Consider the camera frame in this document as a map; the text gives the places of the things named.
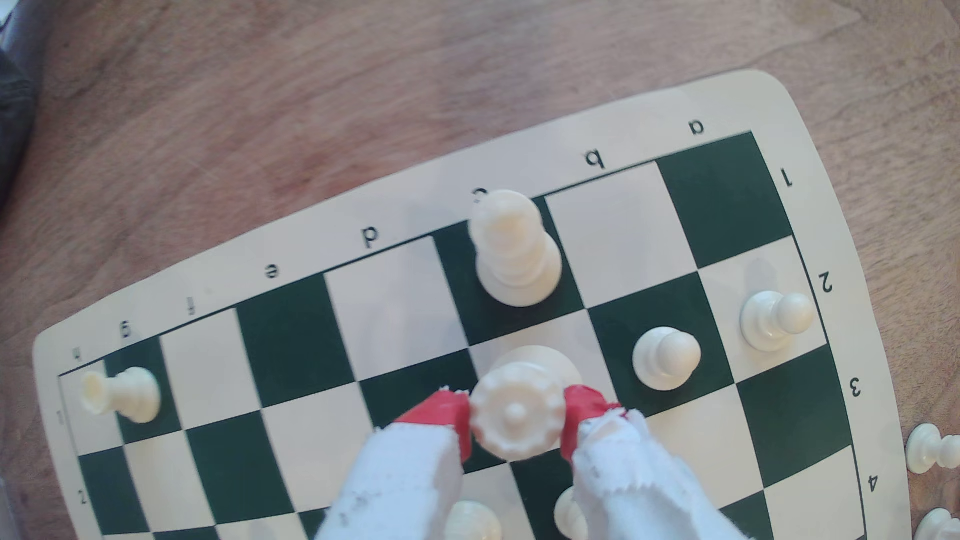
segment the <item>white chess piece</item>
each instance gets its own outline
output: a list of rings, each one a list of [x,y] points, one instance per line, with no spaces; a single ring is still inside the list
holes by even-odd
[[[906,440],[906,466],[910,472],[921,475],[936,463],[945,469],[960,466],[960,436],[940,436],[933,424],[920,424]]]
[[[450,509],[444,540],[501,540],[503,528],[496,514],[474,501],[459,501]]]
[[[468,230],[477,250],[477,277],[498,302],[532,306],[557,288],[563,270],[560,249],[527,197],[492,191],[474,206]]]
[[[700,343],[692,335],[667,327],[647,331],[634,346],[634,372],[654,390],[673,390],[700,365]]]
[[[805,294],[783,296],[768,290],[747,301],[740,312],[740,330],[754,349],[773,353],[810,328],[815,316],[813,302]]]
[[[550,450],[564,430],[564,389],[580,383],[580,372],[563,353],[540,345],[513,349],[470,393],[477,442],[508,461]]]
[[[917,526],[913,540],[957,540],[960,539],[960,520],[950,518],[945,508],[930,510]]]
[[[573,500],[572,487],[568,487],[557,499],[557,505],[553,507],[553,521],[560,534],[570,540],[588,540],[587,518]]]
[[[154,374],[142,367],[128,368],[116,377],[91,371],[84,374],[84,408],[92,414],[119,412],[137,424],[146,424],[160,412],[160,387]]]

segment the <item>chess piece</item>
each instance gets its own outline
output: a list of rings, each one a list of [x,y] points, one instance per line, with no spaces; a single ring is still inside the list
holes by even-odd
[[[498,302],[532,306],[557,288],[560,249],[527,197],[506,189],[491,192],[475,205],[468,230],[477,251],[477,277]]]
[[[83,388],[81,401],[92,414],[116,411],[137,424],[146,424],[160,412],[160,387],[154,374],[142,367],[128,368],[116,377],[88,372]]]
[[[559,351],[529,345],[502,356],[470,394],[470,427],[480,446],[515,461],[542,454],[564,429],[564,388],[580,372]]]
[[[913,540],[957,540],[960,539],[960,520],[950,518],[945,508],[934,508],[920,521]]]
[[[773,353],[810,328],[815,315],[813,302],[805,294],[783,296],[768,290],[747,301],[740,312],[740,330],[754,349]]]
[[[450,509],[444,540],[501,540],[503,528],[492,510],[473,501],[459,501]]]
[[[560,534],[570,540],[588,540],[587,518],[576,501],[573,500],[573,488],[568,487],[557,499],[553,507],[553,521]]]
[[[700,365],[700,344],[692,335],[667,327],[647,331],[634,346],[634,372],[654,390],[674,390]]]
[[[921,475],[936,463],[945,469],[960,466],[960,436],[941,438],[933,424],[920,424],[906,440],[906,466],[911,473]]]

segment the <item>piece base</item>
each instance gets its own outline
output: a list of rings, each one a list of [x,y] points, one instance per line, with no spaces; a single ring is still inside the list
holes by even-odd
[[[924,516],[923,520],[917,526],[917,532],[913,535],[913,540],[935,540],[943,528],[944,524],[952,519],[949,511],[945,508],[934,508]]]
[[[444,527],[444,540],[502,540],[499,518],[485,505],[459,501],[450,509]]]
[[[940,430],[933,424],[916,426],[906,440],[906,468],[922,475],[937,462]]]
[[[553,520],[563,536],[570,540],[588,540],[587,518],[573,500],[572,487],[566,488],[557,499],[557,504],[553,507]]]
[[[775,337],[762,331],[757,325],[757,321],[768,316],[771,306],[781,298],[783,295],[779,292],[763,291],[750,297],[740,311],[740,333],[751,347],[763,353],[775,353],[785,349],[793,341],[793,334]]]
[[[511,287],[498,280],[493,271],[480,258],[477,258],[477,278],[488,294],[501,303],[511,307],[529,307],[539,304],[553,294],[560,284],[560,275],[564,270],[564,262],[560,257],[560,248],[549,234],[546,236],[546,263],[543,272],[529,285]]]

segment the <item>wood grain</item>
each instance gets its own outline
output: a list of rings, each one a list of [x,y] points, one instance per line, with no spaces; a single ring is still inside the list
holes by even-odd
[[[45,0],[23,0],[43,2]],[[956,0],[63,0],[0,215],[0,474],[25,539],[73,538],[36,335],[369,180],[741,67],[793,95],[870,286],[903,435],[960,433]],[[914,524],[960,475],[910,476]]]

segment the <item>chessboard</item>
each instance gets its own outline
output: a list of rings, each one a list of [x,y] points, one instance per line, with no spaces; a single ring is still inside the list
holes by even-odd
[[[531,307],[477,279],[472,205],[532,198],[560,284]],[[754,293],[803,293],[813,326],[775,353],[739,328]],[[696,337],[658,391],[631,353]],[[910,536],[900,421],[850,232],[786,90],[740,71],[573,114],[365,184],[116,292],[35,344],[43,424],[81,540],[312,538],[377,428],[515,347],[568,356],[640,410],[710,501],[757,540]],[[90,371],[150,370],[157,417],[81,403]],[[554,449],[474,443],[462,498],[507,540],[562,538]]]

